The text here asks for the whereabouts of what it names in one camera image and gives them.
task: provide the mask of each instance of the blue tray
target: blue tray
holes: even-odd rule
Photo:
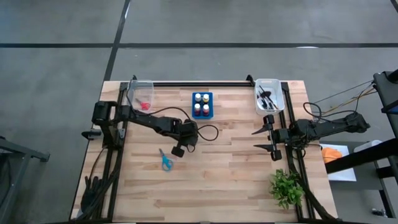
[[[203,105],[205,104],[203,102],[203,100],[201,100],[200,104],[200,114],[196,115],[195,114],[195,94],[199,93],[201,95],[201,97],[203,97],[204,94],[209,94],[209,102],[207,103],[207,105],[209,105],[209,115],[208,116],[204,116],[203,115]],[[214,113],[213,113],[213,93],[212,92],[194,92],[192,93],[192,118],[195,119],[211,119],[213,117]]]

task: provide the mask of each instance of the orange object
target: orange object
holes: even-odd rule
[[[323,161],[325,163],[328,163],[328,162],[331,162],[331,161],[334,161],[336,159],[343,157],[343,155],[341,154],[341,152],[337,151],[336,149],[324,147],[322,149],[322,157],[323,157]]]

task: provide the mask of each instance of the wooden table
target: wooden table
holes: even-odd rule
[[[118,97],[120,82],[104,82],[100,100]],[[303,81],[289,81],[290,95],[296,119],[306,114],[303,103],[308,101]],[[262,126],[262,116],[254,110],[253,88],[249,87],[155,87],[153,111],[167,106],[178,106],[191,113],[193,91],[214,94],[214,117],[197,120],[198,126],[214,124],[220,129],[217,140],[198,140],[196,151],[185,152],[183,158],[171,155],[176,141],[153,130],[129,123],[114,209],[114,222],[296,222],[294,207],[283,210],[269,193],[270,174],[276,169],[287,169],[283,145],[279,145],[283,159],[272,161],[269,153],[253,147],[266,144],[267,133],[251,135]],[[157,116],[185,119],[178,110],[166,110]],[[285,110],[287,124],[289,116]],[[275,116],[274,128],[280,128]],[[204,137],[212,138],[215,130],[203,128]],[[80,177],[72,217],[80,209],[85,189],[84,176],[101,150],[102,139],[88,145]],[[171,172],[161,168],[159,148],[174,159]],[[102,176],[105,153],[95,174]],[[304,158],[310,188],[326,210],[337,217],[335,203],[319,147],[307,148]],[[106,216],[105,203],[103,216]],[[303,203],[304,217],[307,209]]]

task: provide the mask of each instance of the artificial plant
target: artificial plant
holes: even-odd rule
[[[296,184],[297,178],[298,174],[288,174],[283,169],[277,169],[276,174],[272,174],[270,193],[279,201],[278,206],[284,209],[289,209],[289,205],[301,207],[301,196],[304,191]]]

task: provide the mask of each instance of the gray floor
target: gray floor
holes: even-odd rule
[[[0,43],[112,43],[123,0],[0,0]],[[160,1],[133,0],[121,42],[396,42],[398,13],[389,0]],[[68,219],[111,49],[0,49],[0,134],[51,153],[32,161],[12,219]],[[398,49],[119,49],[112,80],[305,80],[310,101],[398,67]],[[353,90],[324,101],[335,106]],[[372,128],[327,140],[393,136],[377,95],[360,101]],[[387,180],[398,198],[396,184]],[[369,214],[377,192],[333,190],[340,218],[392,223]]]

